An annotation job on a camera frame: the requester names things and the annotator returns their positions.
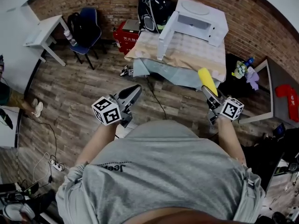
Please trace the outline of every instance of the red box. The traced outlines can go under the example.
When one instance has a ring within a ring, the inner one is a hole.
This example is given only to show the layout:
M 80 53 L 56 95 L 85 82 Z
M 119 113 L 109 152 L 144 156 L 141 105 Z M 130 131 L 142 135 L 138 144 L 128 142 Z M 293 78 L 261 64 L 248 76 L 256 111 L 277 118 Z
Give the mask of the red box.
M 138 24 L 138 20 L 129 19 L 123 21 L 117 29 L 114 29 L 113 37 L 118 50 L 125 55 L 135 46 L 138 39 L 139 26 L 136 27 L 136 24 Z

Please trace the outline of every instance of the chair leg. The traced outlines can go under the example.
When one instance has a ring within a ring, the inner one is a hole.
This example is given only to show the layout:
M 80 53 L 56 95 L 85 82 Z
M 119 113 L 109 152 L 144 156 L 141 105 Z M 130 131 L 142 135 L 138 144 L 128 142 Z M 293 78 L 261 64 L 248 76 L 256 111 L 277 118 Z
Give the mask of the chair leg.
M 94 67 L 93 67 L 92 63 L 90 62 L 90 60 L 89 60 L 87 54 L 85 54 L 85 57 L 86 57 L 86 59 L 87 59 L 89 65 L 90 65 L 90 67 L 94 70 Z
M 107 54 L 107 50 L 106 50 L 106 48 L 104 46 L 104 43 L 103 43 L 102 39 L 100 39 L 100 42 L 101 42 L 102 50 L 103 50 L 104 54 Z
M 93 47 L 90 47 L 90 49 L 93 50 L 94 56 L 95 56 L 95 58 L 97 58 L 97 60 L 98 60 L 99 57 L 98 57 L 98 54 L 95 52 L 94 48 L 93 48 Z
M 75 53 L 75 55 L 76 55 L 76 57 L 77 57 L 78 61 L 79 61 L 79 62 L 82 64 L 82 61 L 80 60 L 80 58 L 79 58 L 79 56 L 78 56 L 77 52 L 75 52 L 75 51 L 74 51 L 74 53 Z

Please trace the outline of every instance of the blue chair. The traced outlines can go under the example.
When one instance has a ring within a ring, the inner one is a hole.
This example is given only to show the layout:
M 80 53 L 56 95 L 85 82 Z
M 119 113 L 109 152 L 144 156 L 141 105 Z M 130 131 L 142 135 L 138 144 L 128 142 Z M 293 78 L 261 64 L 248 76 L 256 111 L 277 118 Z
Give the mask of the blue chair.
M 94 40 L 92 42 L 92 44 L 90 45 L 90 47 L 86 48 L 86 47 L 82 47 L 80 45 L 77 45 L 75 47 L 73 46 L 70 46 L 71 50 L 75 53 L 77 59 L 79 60 L 79 62 L 82 64 L 82 61 L 80 60 L 79 56 L 78 56 L 78 53 L 79 54 L 82 54 L 82 55 L 85 55 L 90 67 L 94 70 L 94 67 L 92 65 L 92 63 L 90 62 L 88 56 L 87 56 L 87 53 L 88 51 L 91 49 L 94 53 L 94 56 L 98 59 L 98 55 L 97 53 L 95 52 L 95 50 L 93 49 L 93 46 L 94 44 L 100 39 L 100 43 L 102 45 L 102 50 L 104 52 L 104 54 L 107 54 L 107 51 L 106 51 L 106 48 L 101 40 L 101 35 L 102 35 L 102 30 L 101 28 L 98 26 L 98 20 L 97 20 L 97 10 L 93 7 L 84 7 L 81 12 L 80 12 L 80 16 L 82 18 L 86 18 L 86 19 L 89 19 L 89 20 L 92 20 L 95 25 L 100 29 L 100 34 L 95 34 L 94 35 Z

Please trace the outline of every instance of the white box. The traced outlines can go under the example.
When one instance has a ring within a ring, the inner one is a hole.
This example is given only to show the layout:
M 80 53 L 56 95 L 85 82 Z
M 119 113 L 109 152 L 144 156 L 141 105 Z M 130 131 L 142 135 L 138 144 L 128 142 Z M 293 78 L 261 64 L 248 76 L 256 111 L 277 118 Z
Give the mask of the white box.
M 106 126 L 121 120 L 118 105 L 105 97 L 101 97 L 94 102 L 92 108 L 95 117 Z
M 173 34 L 180 32 L 218 47 L 228 33 L 223 11 L 193 0 L 178 0 L 176 10 L 159 36 L 157 59 L 162 60 Z
M 227 99 L 223 105 L 220 114 L 224 115 L 225 117 L 231 120 L 235 120 L 240 116 L 243 107 L 244 105 L 237 99 Z

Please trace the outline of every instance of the yellow object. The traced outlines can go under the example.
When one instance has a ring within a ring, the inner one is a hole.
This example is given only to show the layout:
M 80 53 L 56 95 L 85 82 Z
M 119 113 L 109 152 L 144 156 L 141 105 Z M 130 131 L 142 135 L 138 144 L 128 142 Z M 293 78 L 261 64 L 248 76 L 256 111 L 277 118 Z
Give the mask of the yellow object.
M 198 76 L 202 82 L 202 85 L 205 85 L 207 88 L 211 90 L 211 92 L 213 92 L 216 96 L 218 96 L 217 88 L 214 84 L 214 81 L 208 69 L 207 68 L 199 69 Z

